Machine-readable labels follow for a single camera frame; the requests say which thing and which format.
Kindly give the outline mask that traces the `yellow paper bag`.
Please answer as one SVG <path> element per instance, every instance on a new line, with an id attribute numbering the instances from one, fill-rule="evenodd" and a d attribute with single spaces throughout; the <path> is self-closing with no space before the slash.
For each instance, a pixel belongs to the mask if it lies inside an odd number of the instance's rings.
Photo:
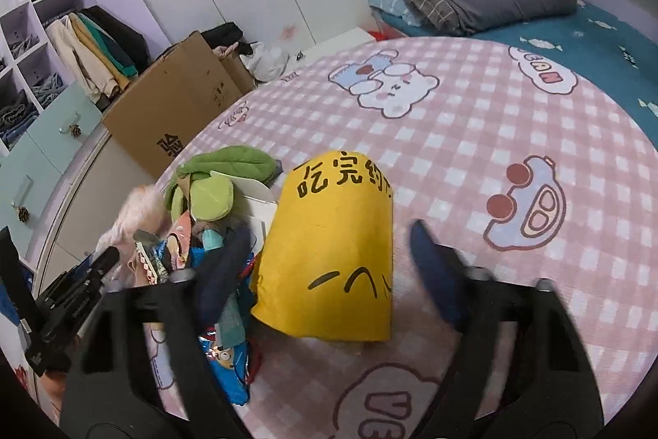
<path id="1" fill-rule="evenodd" d="M 253 315 L 289 337 L 392 336 L 393 187 L 370 157 L 328 151 L 290 170 L 257 263 Z"/>

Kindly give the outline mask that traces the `pink checkered tablecloth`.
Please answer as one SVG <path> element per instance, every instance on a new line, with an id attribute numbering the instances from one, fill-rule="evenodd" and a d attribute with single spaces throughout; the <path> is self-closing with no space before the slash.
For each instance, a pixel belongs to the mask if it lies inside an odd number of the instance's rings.
<path id="1" fill-rule="evenodd" d="M 331 149 L 373 158 L 394 193 L 394 332 L 356 346 L 264 325 L 264 361 L 238 413 L 257 438 L 396 437 L 369 417 L 372 387 L 401 392 L 415 420 L 457 334 L 412 266 L 408 227 L 499 279 L 558 285 L 597 378 L 603 413 L 627 402 L 657 354 L 657 152 L 592 82 L 540 84 L 517 49 L 473 39 L 398 39 L 324 58 L 249 93 L 180 162 L 246 145 L 286 170 Z"/>

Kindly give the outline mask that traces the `purple shelf cabinet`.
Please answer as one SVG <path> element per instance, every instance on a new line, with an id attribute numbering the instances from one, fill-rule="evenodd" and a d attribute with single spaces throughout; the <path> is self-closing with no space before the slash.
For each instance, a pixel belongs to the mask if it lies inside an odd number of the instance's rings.
<path id="1" fill-rule="evenodd" d="M 29 137 L 61 170 L 102 120 L 102 111 L 169 45 L 144 0 L 20 0 L 2 14 L 7 69 L 30 112 L 2 140 Z"/>

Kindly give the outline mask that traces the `green leaf plush wrapper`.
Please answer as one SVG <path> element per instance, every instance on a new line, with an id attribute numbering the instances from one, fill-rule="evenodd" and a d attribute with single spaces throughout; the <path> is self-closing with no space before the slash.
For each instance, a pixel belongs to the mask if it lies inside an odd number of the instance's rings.
<path id="1" fill-rule="evenodd" d="M 227 146 L 197 154 L 178 165 L 164 192 L 172 222 L 188 219 L 211 222 L 232 211 L 235 178 L 269 187 L 282 173 L 279 159 L 251 146 Z"/>

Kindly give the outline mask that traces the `large cardboard box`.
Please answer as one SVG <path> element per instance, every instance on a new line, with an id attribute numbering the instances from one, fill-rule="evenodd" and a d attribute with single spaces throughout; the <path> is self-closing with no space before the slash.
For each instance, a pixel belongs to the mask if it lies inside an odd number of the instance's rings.
<path id="1" fill-rule="evenodd" d="M 254 89 L 236 52 L 221 59 L 194 32 L 131 82 L 102 124 L 153 178 L 221 112 Z"/>

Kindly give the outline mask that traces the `teal drawer unit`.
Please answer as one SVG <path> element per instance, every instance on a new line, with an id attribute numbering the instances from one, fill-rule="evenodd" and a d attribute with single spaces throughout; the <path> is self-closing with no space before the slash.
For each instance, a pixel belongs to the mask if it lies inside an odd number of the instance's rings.
<path id="1" fill-rule="evenodd" d="M 67 87 L 1 158 L 1 225 L 20 254 L 29 251 L 61 176 L 102 113 L 79 85 Z"/>

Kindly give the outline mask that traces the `beige low cabinet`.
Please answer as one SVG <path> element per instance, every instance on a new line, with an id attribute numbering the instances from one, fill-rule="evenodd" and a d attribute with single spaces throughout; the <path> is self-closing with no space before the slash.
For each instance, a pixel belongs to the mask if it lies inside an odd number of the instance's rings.
<path id="1" fill-rule="evenodd" d="M 152 181 L 107 129 L 97 126 L 60 177 L 32 235 L 25 260 L 35 269 L 33 293 L 86 258 L 130 191 Z"/>

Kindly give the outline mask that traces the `teal bed sheet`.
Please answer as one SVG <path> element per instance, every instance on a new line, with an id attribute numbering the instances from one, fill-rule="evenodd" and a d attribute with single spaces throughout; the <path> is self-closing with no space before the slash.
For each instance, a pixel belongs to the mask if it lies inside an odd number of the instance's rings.
<path id="1" fill-rule="evenodd" d="M 657 45 L 602 9 L 580 1 L 571 16 L 511 23 L 474 36 L 507 48 L 544 93 L 573 93 L 579 78 L 597 86 L 657 140 Z"/>

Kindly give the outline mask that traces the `blue snack wrapper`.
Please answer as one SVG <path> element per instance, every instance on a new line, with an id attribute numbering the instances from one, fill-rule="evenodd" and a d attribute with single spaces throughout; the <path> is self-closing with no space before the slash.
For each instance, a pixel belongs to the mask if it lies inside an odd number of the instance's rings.
<path id="1" fill-rule="evenodd" d="M 149 254 L 149 265 L 145 268 L 148 278 L 164 283 L 182 269 L 199 271 L 215 253 L 227 253 L 233 238 L 235 229 L 231 226 L 223 228 L 202 222 L 195 231 L 191 221 L 183 215 Z M 206 296 L 197 306 L 199 316 L 211 321 L 199 336 L 199 345 L 230 403 L 238 406 L 249 401 L 249 385 L 254 373 L 250 368 L 253 348 L 248 341 L 251 309 L 255 304 L 250 278 L 261 245 L 261 239 L 250 239 L 249 252 L 239 264 L 239 274 L 219 316 L 212 315 L 216 288 L 207 279 L 203 281 Z"/>

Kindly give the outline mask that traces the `hanging clothes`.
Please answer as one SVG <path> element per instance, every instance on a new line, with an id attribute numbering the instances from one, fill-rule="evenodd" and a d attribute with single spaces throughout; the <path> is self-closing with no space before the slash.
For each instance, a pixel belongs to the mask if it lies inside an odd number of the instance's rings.
<path id="1" fill-rule="evenodd" d="M 99 109 L 106 109 L 152 63 L 146 39 L 93 5 L 44 24 L 61 62 Z"/>

